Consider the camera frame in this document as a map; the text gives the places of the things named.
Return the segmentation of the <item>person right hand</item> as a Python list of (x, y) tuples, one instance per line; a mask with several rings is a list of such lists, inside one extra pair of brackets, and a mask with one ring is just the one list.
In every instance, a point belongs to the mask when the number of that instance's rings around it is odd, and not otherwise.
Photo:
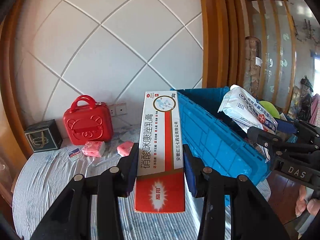
[(306, 187), (301, 185), (299, 188), (299, 197), (296, 201), (295, 213), (299, 217), (305, 210), (311, 215), (316, 216), (320, 209), (319, 199), (310, 199), (306, 202)]

